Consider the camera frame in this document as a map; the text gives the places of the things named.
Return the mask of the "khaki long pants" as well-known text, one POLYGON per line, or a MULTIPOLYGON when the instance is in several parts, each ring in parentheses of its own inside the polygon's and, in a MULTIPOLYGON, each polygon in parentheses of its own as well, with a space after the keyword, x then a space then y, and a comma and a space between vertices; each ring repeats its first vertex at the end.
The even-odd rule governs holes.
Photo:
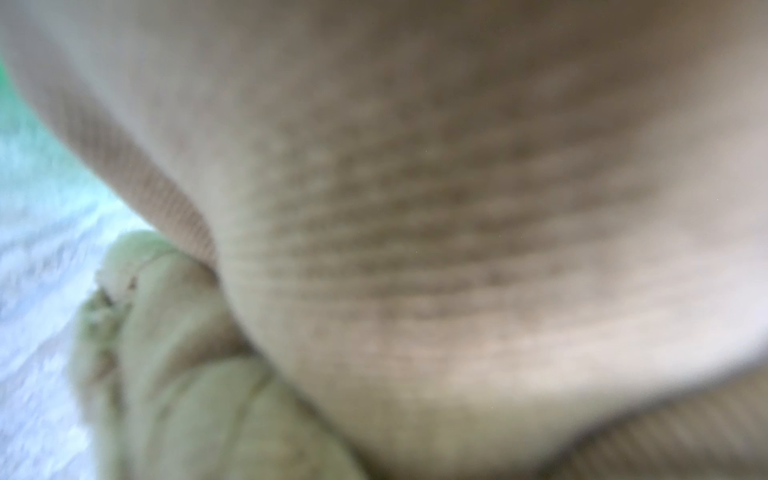
POLYGON ((150 225, 70 372, 101 479, 763 479, 763 1, 5 1, 150 225))

